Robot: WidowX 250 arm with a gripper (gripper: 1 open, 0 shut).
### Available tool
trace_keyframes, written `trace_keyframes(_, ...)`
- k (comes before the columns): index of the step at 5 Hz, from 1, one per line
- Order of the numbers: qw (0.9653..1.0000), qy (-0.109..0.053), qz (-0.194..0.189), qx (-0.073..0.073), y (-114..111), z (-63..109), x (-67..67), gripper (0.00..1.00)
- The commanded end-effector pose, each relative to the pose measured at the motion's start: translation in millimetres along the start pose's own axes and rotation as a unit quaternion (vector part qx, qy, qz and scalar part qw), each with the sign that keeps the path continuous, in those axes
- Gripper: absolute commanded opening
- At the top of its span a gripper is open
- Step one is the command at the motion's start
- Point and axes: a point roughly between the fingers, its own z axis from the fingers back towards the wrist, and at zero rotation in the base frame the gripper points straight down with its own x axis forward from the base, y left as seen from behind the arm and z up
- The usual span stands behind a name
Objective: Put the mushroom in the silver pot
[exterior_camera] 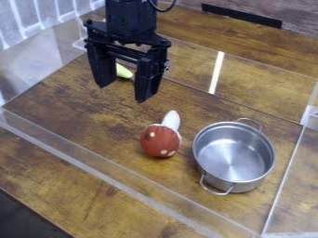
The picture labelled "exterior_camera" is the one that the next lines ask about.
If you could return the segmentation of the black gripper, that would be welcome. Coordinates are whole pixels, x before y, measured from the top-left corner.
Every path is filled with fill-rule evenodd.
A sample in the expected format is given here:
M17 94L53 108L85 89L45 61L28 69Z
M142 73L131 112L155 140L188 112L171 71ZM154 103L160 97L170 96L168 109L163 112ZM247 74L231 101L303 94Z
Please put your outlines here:
M156 31L158 0L105 0L105 21L87 20L87 55L100 88L116 79L115 58L137 60L133 79L135 100L150 99L159 90L168 68L171 42Z

